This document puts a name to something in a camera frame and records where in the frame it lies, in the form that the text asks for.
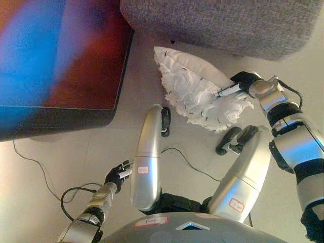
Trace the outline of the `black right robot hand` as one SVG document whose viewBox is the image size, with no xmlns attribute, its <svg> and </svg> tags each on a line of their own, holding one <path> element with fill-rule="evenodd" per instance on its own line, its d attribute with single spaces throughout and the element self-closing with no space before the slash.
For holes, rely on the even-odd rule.
<svg viewBox="0 0 324 243">
<path fill-rule="evenodd" d="M 249 95 L 251 98 L 254 98 L 250 92 L 249 89 L 253 83 L 259 80 L 263 80 L 261 77 L 259 77 L 255 73 L 249 73 L 246 71 L 241 71 L 230 78 L 231 81 L 234 82 L 234 84 L 230 85 L 227 88 L 221 89 L 217 94 L 216 97 L 227 97 L 231 94 L 237 93 L 237 92 L 243 92 L 247 95 Z"/>
</svg>

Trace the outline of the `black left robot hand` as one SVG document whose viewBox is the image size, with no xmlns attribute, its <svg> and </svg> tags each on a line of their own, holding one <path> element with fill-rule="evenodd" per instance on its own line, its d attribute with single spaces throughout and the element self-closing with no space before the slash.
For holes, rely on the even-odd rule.
<svg viewBox="0 0 324 243">
<path fill-rule="evenodd" d="M 119 164 L 118 166 L 111 169 L 111 171 L 106 175 L 104 185 L 107 183 L 114 183 L 116 185 L 116 194 L 120 192 L 122 184 L 130 177 L 132 174 L 133 162 L 126 160 Z"/>
</svg>

